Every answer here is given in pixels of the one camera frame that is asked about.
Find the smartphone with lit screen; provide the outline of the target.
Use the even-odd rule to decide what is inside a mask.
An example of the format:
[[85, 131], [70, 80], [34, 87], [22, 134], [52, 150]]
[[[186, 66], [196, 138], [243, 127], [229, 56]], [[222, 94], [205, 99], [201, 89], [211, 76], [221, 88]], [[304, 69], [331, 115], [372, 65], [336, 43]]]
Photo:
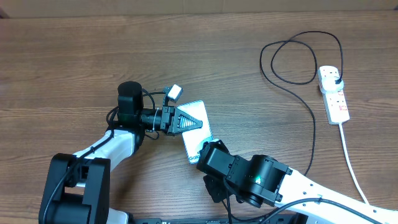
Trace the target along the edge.
[[182, 133], [188, 162], [196, 164], [200, 158], [199, 151], [202, 150], [203, 144], [213, 140], [205, 104], [202, 100], [199, 100], [180, 105], [177, 108], [203, 122], [201, 128]]

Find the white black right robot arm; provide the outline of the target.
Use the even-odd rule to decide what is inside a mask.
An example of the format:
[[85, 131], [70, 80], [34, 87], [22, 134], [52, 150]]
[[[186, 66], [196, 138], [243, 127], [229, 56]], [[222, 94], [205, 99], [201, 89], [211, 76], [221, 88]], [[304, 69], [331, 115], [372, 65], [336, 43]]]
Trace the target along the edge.
[[235, 195], [239, 203], [276, 207], [319, 223], [397, 223], [397, 212], [368, 205], [330, 190], [299, 171], [265, 155], [251, 160], [229, 153], [222, 141], [205, 142], [197, 169], [204, 172], [208, 193], [218, 203]]

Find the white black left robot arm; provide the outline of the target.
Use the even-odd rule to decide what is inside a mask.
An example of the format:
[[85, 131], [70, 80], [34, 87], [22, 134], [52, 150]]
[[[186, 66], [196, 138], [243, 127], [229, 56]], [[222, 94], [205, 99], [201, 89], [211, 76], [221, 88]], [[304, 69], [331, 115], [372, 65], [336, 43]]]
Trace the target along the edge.
[[39, 223], [134, 223], [132, 214], [109, 206], [110, 174], [136, 153], [150, 133], [181, 134], [189, 163], [198, 160], [198, 147], [209, 136], [204, 103], [170, 106], [182, 94], [178, 85], [167, 86], [161, 93], [161, 108], [145, 108], [143, 98], [153, 94], [140, 83], [128, 81], [118, 86], [118, 105], [106, 116], [104, 136], [82, 151], [53, 156]]

